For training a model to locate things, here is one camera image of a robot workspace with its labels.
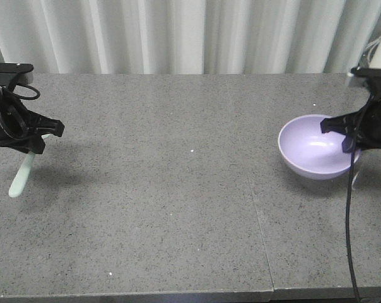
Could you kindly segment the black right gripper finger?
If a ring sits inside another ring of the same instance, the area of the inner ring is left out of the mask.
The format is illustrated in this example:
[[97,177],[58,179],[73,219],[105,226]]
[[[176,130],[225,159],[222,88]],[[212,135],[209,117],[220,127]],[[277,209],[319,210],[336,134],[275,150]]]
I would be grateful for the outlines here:
[[358,134],[361,131],[364,115],[365,110],[361,109],[349,114],[325,118],[320,122],[320,130],[322,133]]
[[352,136],[346,135],[342,142],[343,153],[357,152],[358,150],[362,151],[363,150],[363,147],[361,146],[362,140],[363,140],[363,137],[362,135],[359,134],[356,137],[356,145],[353,146],[354,138]]

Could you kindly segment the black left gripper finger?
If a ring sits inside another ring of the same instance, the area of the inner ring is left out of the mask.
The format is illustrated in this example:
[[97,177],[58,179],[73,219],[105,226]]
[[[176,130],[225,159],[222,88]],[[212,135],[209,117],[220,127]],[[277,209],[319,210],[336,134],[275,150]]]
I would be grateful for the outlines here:
[[0,140],[0,147],[10,148],[22,153],[32,152],[41,155],[45,149],[45,142],[41,136],[34,136],[25,140]]
[[28,110],[25,116],[25,123],[27,127],[26,135],[28,137],[45,134],[61,137],[64,132],[64,125],[60,120],[51,119],[30,110]]

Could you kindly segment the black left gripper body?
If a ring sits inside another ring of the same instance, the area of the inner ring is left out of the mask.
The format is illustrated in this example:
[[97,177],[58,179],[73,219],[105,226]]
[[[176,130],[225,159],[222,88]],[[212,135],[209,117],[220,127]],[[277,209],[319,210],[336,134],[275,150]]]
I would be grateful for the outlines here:
[[29,110],[23,105],[24,96],[0,85],[0,147],[29,148]]

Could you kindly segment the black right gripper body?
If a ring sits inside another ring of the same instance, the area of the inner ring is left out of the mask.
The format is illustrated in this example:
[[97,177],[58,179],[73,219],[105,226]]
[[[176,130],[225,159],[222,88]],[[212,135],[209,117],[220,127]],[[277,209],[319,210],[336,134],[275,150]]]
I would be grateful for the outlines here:
[[381,80],[366,78],[363,86],[369,97],[356,118],[356,148],[381,149]]

